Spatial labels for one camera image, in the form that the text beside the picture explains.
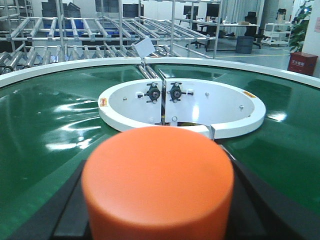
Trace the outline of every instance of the orange cylinder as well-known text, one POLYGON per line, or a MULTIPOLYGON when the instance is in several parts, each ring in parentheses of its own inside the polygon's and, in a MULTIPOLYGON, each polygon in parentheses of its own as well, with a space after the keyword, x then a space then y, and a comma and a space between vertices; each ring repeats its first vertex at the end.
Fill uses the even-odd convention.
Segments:
POLYGON ((170 126, 109 138, 82 173, 94 240, 222 240, 233 185, 214 141, 170 126))

